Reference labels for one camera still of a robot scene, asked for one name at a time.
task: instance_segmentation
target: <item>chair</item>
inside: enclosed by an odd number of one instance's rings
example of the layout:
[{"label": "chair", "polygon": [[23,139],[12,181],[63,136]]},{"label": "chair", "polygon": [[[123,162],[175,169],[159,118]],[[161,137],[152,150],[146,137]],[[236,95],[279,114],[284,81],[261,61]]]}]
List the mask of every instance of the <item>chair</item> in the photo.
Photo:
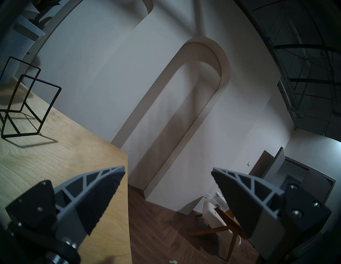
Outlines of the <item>chair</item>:
[{"label": "chair", "polygon": [[234,219],[234,215],[230,210],[227,210],[226,212],[222,211],[219,207],[215,207],[210,202],[210,199],[206,199],[204,201],[203,213],[196,215],[195,217],[201,216],[206,220],[211,229],[192,232],[190,234],[192,236],[201,236],[205,234],[217,233],[220,241],[229,247],[226,258],[226,261],[229,262],[233,249],[240,246],[240,237],[248,239],[244,230]]}]

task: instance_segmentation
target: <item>black metal wire frame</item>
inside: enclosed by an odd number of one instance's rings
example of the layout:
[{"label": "black metal wire frame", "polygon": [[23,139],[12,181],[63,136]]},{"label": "black metal wire frame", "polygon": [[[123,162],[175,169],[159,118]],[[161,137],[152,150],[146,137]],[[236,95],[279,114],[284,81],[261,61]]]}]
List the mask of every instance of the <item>black metal wire frame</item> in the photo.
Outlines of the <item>black metal wire frame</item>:
[{"label": "black metal wire frame", "polygon": [[[43,124],[44,124],[46,118],[47,118],[48,113],[50,112],[50,110],[51,110],[51,108],[52,108],[54,102],[56,101],[56,99],[57,99],[57,97],[58,97],[60,91],[62,90],[62,88],[61,88],[60,86],[57,86],[57,85],[54,85],[54,84],[52,84],[52,83],[49,83],[49,82],[46,82],[46,81],[43,81],[43,80],[38,79],[37,77],[38,77],[38,75],[39,75],[39,73],[40,73],[40,71],[41,71],[40,68],[38,68],[38,67],[36,67],[36,66],[34,66],[34,65],[30,64],[30,63],[27,63],[27,62],[25,62],[25,61],[22,61],[22,60],[19,60],[19,59],[17,59],[17,58],[14,58],[14,57],[12,57],[12,56],[8,58],[8,60],[7,60],[6,64],[5,64],[5,67],[4,67],[4,69],[3,69],[2,73],[1,73],[0,80],[1,80],[1,78],[2,78],[2,75],[3,75],[3,73],[4,73],[5,69],[6,69],[6,66],[7,66],[8,62],[10,61],[10,59],[14,59],[14,60],[20,61],[20,62],[22,62],[22,63],[25,63],[25,64],[27,64],[27,65],[29,65],[29,66],[32,66],[32,67],[34,67],[34,68],[37,68],[37,69],[38,69],[38,72],[37,72],[37,74],[36,74],[35,77],[29,76],[29,75],[27,75],[27,74],[22,74],[22,75],[20,76],[20,78],[19,78],[19,80],[18,80],[18,82],[17,82],[17,84],[16,84],[14,90],[13,90],[12,97],[11,97],[9,103],[8,103],[7,109],[0,109],[0,112],[5,112],[5,117],[4,117],[4,118],[3,118],[2,115],[0,114],[0,120],[1,120],[1,122],[2,122],[1,137],[2,137],[2,138],[13,138],[13,137],[22,137],[22,136],[34,136],[34,135],[38,135],[38,134],[40,133],[40,130],[41,130],[41,128],[42,128],[42,126],[43,126]],[[33,81],[32,81],[32,84],[31,84],[30,88],[29,88],[28,91],[27,91],[27,94],[26,94],[26,96],[25,96],[25,99],[24,99],[24,101],[23,101],[23,104],[22,104],[20,110],[11,110],[11,105],[12,105],[14,96],[15,96],[15,94],[16,94],[16,92],[17,92],[17,90],[18,90],[18,87],[19,87],[19,85],[20,85],[20,83],[21,83],[21,81],[22,81],[23,78],[32,79],[32,80],[33,80]],[[36,115],[36,113],[35,113],[35,112],[29,107],[29,105],[26,103],[27,97],[28,97],[28,95],[29,95],[29,93],[30,93],[30,91],[31,91],[31,89],[32,89],[33,84],[35,83],[35,81],[42,82],[42,83],[44,83],[44,84],[47,84],[47,85],[54,86],[54,87],[57,87],[57,88],[58,88],[58,91],[57,91],[57,93],[55,94],[55,96],[53,97],[53,100],[52,100],[52,102],[50,103],[50,105],[49,105],[49,107],[48,107],[48,109],[47,109],[47,111],[46,111],[46,113],[45,113],[45,115],[44,115],[44,117],[43,117],[42,120]],[[39,128],[37,129],[37,132],[33,132],[33,133],[21,133],[21,132],[19,131],[19,129],[16,127],[16,125],[14,124],[12,118],[10,117],[9,113],[21,113],[22,110],[23,110],[23,108],[24,108],[24,106],[27,107],[27,109],[32,113],[32,115],[33,115],[33,116],[38,120],[38,122],[40,123],[40,126],[39,126]],[[4,135],[4,134],[3,134],[7,119],[10,121],[10,123],[11,123],[12,126],[13,126],[13,128],[14,128],[15,131],[17,132],[17,134],[7,134],[7,135]]]}]

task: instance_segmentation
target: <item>arch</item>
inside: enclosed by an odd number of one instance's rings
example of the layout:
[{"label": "arch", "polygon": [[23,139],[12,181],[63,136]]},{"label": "arch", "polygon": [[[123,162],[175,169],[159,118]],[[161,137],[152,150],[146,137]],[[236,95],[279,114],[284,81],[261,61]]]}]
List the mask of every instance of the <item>arch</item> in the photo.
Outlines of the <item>arch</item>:
[{"label": "arch", "polygon": [[[195,72],[195,64],[201,69],[199,73]],[[183,78],[181,73],[184,74],[186,67],[188,67],[187,78],[192,80],[194,78],[196,82],[192,90],[185,93],[186,98],[182,98],[183,101],[180,98],[181,104],[177,106],[173,103],[178,103],[176,101],[179,98],[171,100],[164,98],[164,104],[172,104],[167,106],[170,115],[164,114],[165,110],[162,108],[159,112],[155,112],[162,104],[161,97],[166,94],[171,96],[172,93],[167,92],[167,89],[177,89],[178,93],[182,92],[172,85],[182,85],[181,81],[176,84],[175,79]],[[201,87],[201,78],[208,78],[206,81],[214,87]],[[180,48],[112,141],[112,144],[128,153],[131,171],[128,181],[131,185],[145,189],[151,181],[155,182],[153,180],[155,175],[159,178],[167,171],[172,160],[174,161],[179,155],[211,111],[228,80],[228,60],[216,42],[202,37],[193,38]]]},{"label": "arch", "polygon": [[172,154],[169,156],[167,161],[163,164],[161,169],[158,171],[158,173],[153,177],[153,179],[150,181],[148,186],[144,189],[144,195],[145,199],[148,198],[148,196],[151,194],[153,189],[157,186],[157,184],[160,182],[162,177],[165,175],[165,173],[168,171],[168,169],[171,167],[171,165],[174,163],[176,158],[179,156],[179,154],[182,152],[182,150],[185,148],[187,143],[191,140],[195,132],[198,130],[200,125],[203,123],[205,118],[208,116],[208,114],[211,112],[213,106],[216,104],[218,99],[220,98],[221,94],[226,89],[229,81],[230,81],[230,64],[227,58],[227,55],[223,48],[214,40],[207,38],[207,37],[194,37],[190,40],[188,40],[186,43],[190,42],[198,42],[206,45],[209,47],[216,55],[217,59],[220,63],[221,68],[221,82],[220,85],[215,92],[215,94],[212,96],[206,107],[202,110],[198,118],[195,120],[191,128],[187,131],[186,135],[183,137],[183,139],[180,141],[180,143],[177,145],[177,147],[174,149]]}]

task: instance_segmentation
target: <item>wood grain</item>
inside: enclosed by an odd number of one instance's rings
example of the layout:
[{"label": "wood grain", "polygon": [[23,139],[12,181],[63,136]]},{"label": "wood grain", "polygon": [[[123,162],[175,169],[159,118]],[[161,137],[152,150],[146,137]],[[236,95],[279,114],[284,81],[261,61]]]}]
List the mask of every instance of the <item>wood grain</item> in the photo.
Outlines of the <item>wood grain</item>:
[{"label": "wood grain", "polygon": [[[8,85],[0,86],[0,108],[7,108],[15,84],[16,79],[12,79]],[[26,91],[27,88],[21,84],[12,109],[20,108]],[[40,118],[48,107],[33,93],[30,93],[27,103]],[[26,107],[23,113],[10,115],[21,132],[33,132],[38,121],[32,118]],[[14,132],[9,122],[4,132]],[[42,180],[49,179],[53,186],[57,186],[78,174],[118,165],[125,165],[126,174],[103,217],[78,252],[82,264],[132,263],[127,154],[54,108],[41,129],[41,135],[0,139],[0,219],[7,224],[10,219],[5,206]]]},{"label": "wood grain", "polygon": [[[134,264],[226,264],[219,257],[217,234],[191,236],[190,233],[206,230],[202,217],[194,212],[179,212],[147,202],[143,191],[128,185],[129,228]],[[258,252],[248,240],[231,254],[229,264],[256,263]]]}]

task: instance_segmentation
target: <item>ceiling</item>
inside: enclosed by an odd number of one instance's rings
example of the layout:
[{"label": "ceiling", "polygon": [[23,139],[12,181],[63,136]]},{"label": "ceiling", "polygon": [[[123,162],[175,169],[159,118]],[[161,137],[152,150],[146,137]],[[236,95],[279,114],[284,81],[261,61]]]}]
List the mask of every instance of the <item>ceiling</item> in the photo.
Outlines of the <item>ceiling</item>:
[{"label": "ceiling", "polygon": [[[341,141],[341,86],[335,85],[341,83],[340,9],[330,0],[236,2],[244,4],[269,51],[280,61],[281,79],[284,75],[291,79],[284,89],[279,88],[296,127]],[[279,46],[286,44],[319,46]],[[333,85],[321,83],[326,81]]]}]

